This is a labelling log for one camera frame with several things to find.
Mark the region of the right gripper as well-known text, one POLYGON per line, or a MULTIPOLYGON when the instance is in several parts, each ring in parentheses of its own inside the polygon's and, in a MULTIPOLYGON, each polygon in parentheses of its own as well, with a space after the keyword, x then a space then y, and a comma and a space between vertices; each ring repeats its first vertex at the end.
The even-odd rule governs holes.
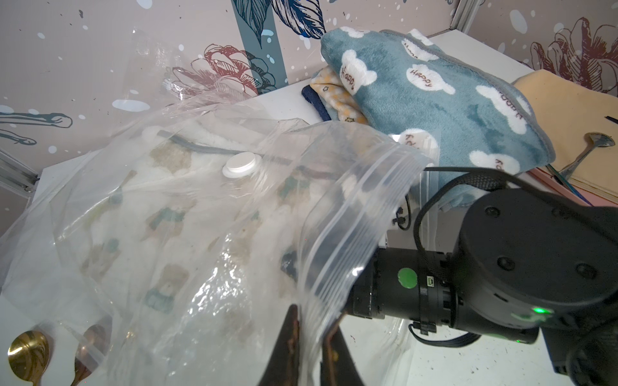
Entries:
POLYGON ((413 249, 377 249, 352 286, 344 307, 359 318, 387 316, 415 328, 452 326, 456 295, 452 285, 431 273, 413 249))

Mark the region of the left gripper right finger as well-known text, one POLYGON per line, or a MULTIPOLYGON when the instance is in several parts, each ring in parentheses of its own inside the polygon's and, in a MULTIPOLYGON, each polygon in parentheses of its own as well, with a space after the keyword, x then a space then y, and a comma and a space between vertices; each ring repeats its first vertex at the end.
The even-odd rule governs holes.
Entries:
POLYGON ((335 325, 323 340, 320 384, 322 386, 364 385, 338 325, 335 325))

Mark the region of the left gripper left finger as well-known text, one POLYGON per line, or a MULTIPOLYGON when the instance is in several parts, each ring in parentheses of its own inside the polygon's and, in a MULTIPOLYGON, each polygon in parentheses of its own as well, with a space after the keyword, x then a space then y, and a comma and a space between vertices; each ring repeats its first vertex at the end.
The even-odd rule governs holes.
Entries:
POLYGON ((300 362, 299 307, 291 305, 258 386, 296 386, 300 362))

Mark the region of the white bear print blanket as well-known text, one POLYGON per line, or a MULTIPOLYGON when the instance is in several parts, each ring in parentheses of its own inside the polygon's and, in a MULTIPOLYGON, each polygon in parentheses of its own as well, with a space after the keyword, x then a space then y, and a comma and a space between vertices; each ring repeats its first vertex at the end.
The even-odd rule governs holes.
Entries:
POLYGON ((270 348, 297 304, 306 340, 341 313, 375 245, 377 160, 366 125, 194 122, 69 202, 64 259, 77 287, 59 320, 102 320, 159 354, 270 348))

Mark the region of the teal bear blanket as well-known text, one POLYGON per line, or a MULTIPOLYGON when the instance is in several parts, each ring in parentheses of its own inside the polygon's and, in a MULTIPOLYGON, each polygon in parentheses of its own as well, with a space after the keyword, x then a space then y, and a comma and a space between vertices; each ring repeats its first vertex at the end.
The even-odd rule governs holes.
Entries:
POLYGON ((322 37, 321 54, 371 127, 432 155, 439 186, 465 167, 520 175, 555 160, 518 89, 417 30, 341 27, 322 37))

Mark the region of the clear plastic vacuum bag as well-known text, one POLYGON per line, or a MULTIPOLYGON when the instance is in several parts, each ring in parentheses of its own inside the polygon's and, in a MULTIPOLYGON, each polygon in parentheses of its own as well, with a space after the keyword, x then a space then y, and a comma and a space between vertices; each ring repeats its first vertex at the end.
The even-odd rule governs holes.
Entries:
POLYGON ((354 119, 277 120, 230 64, 159 68, 169 103, 51 185, 1 240, 1 295, 109 385, 254 385, 288 307, 300 382, 439 153, 354 119))

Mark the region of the navy star blanket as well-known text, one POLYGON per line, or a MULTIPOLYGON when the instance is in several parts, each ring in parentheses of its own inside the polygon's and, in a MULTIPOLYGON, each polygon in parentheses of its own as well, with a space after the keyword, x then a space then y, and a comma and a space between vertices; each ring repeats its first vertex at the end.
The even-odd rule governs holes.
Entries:
POLYGON ((305 101, 315 109, 315 112, 317 112, 323 122, 332 120, 320 96, 310 85, 306 85, 302 88, 301 95, 304 97, 305 101))

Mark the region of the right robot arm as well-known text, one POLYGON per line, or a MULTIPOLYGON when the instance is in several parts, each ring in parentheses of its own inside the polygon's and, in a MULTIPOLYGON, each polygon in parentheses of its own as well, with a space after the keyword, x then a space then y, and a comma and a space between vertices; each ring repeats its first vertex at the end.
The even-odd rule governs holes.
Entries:
POLYGON ((421 344, 441 326, 460 349, 484 336, 545 341, 576 385, 617 382, 617 210, 521 189, 467 210, 451 253, 378 249, 344 308, 401 318, 421 344))

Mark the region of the copper spoon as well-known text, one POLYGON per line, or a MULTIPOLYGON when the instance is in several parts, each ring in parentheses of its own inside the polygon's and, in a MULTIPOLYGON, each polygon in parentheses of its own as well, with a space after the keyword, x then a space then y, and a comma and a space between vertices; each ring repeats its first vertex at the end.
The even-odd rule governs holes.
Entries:
POLYGON ((101 324, 89 327, 77 347, 72 386, 80 384, 95 372, 109 350, 109 334, 101 324))

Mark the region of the silver spoon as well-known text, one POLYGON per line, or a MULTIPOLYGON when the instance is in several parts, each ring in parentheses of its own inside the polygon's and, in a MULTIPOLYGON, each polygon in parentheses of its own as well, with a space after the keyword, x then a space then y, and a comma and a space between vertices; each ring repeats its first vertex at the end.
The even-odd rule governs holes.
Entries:
POLYGON ((584 151, 570 164, 564 167, 559 173, 565 179, 569 180, 574 174, 578 166, 589 156, 592 151, 597 148, 613 147, 616 142, 613 138, 605 133, 590 132, 586 133, 584 139, 587 141, 587 147, 584 151))

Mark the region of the beige pink cutting board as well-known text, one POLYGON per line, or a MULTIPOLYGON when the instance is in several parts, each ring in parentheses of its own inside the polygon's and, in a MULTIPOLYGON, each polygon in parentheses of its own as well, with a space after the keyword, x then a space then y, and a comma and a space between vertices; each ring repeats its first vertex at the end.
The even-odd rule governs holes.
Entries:
MULTIPOLYGON (((574 162, 590 146, 587 133, 617 140, 617 98, 564 80, 546 70, 517 79, 540 127, 550 138, 555 170, 574 162)), ((617 146, 597 148, 578 165, 568 182, 613 204, 617 203, 617 146)))

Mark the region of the gold spoon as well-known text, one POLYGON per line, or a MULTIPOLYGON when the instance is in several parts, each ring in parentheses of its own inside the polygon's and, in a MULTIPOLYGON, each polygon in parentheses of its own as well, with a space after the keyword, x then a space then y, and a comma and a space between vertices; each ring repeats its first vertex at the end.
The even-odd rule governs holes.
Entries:
POLYGON ((26 331, 11 343, 7 358, 11 370, 21 380, 40 385, 51 361, 47 336, 41 331, 26 331))

